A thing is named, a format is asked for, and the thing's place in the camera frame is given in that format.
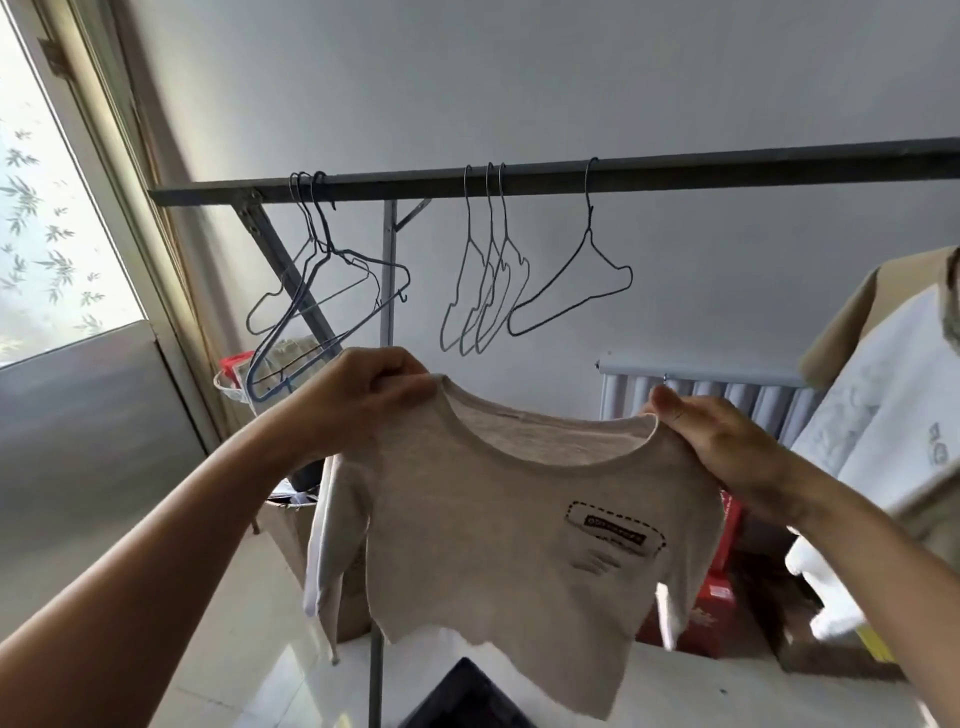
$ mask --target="hand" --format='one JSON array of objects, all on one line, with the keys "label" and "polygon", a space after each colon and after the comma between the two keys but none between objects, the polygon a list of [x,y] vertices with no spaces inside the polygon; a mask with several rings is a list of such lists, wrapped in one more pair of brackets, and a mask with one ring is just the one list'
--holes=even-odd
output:
[{"label": "hand", "polygon": [[679,397],[660,385],[643,411],[680,434],[707,470],[766,521],[801,528],[829,502],[825,491],[845,487],[722,398]]},{"label": "hand", "polygon": [[344,349],[254,423],[295,462],[363,444],[391,417],[430,399],[436,384],[402,347]]}]

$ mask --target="door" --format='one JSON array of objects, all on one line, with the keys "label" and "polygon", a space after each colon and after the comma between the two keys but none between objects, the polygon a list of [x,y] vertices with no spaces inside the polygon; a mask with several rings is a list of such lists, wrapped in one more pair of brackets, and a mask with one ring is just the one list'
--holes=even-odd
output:
[{"label": "door", "polygon": [[131,283],[143,261],[129,228],[105,223],[119,205],[78,110],[55,103],[65,82],[42,66],[31,8],[0,10],[2,639],[205,452],[142,305],[156,291]]}]

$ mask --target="wall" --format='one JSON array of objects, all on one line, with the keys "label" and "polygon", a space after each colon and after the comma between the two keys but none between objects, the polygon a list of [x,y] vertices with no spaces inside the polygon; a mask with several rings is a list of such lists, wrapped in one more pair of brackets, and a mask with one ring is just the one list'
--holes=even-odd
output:
[{"label": "wall", "polygon": [[[960,130],[960,6],[950,0],[131,3],[195,180]],[[792,371],[871,267],[956,242],[958,193],[931,182],[597,195],[597,242],[634,266],[633,288],[527,337],[501,333],[467,359],[437,344],[466,233],[463,201],[438,201],[399,238],[413,285],[396,340],[478,394],[586,417],[597,412],[592,364],[604,352]],[[270,212],[295,250],[299,214]],[[580,240],[583,200],[513,198],[509,212],[512,238],[534,261],[531,286],[542,284]],[[485,202],[473,213],[485,243]],[[205,223],[211,285],[227,291],[221,315],[242,327],[276,284],[232,210],[211,209]],[[380,224],[380,205],[331,216],[335,240],[368,253],[379,251]],[[595,256],[569,273],[542,311],[617,283]],[[318,295],[350,275],[331,269]],[[335,328],[369,305],[362,289],[324,307]],[[352,341],[376,337],[371,324]]]}]

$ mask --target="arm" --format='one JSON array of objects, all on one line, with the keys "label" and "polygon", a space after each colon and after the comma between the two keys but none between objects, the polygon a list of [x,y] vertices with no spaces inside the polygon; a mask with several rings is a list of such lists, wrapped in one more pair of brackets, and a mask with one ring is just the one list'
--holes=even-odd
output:
[{"label": "arm", "polygon": [[816,546],[941,725],[960,726],[960,577],[726,400],[680,398],[661,386],[645,409],[761,518],[793,526]]},{"label": "arm", "polygon": [[279,480],[362,443],[433,387],[403,349],[347,350],[244,427],[0,644],[4,724],[147,725]]}]

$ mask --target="door hinge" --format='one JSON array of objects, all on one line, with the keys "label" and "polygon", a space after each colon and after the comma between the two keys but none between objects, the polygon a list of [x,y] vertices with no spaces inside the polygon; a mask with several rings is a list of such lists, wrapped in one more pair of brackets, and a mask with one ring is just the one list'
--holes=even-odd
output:
[{"label": "door hinge", "polygon": [[50,38],[38,38],[43,55],[47,58],[47,64],[54,76],[59,79],[69,80],[72,77],[70,73],[70,64],[67,62],[66,53],[63,52],[63,46]]}]

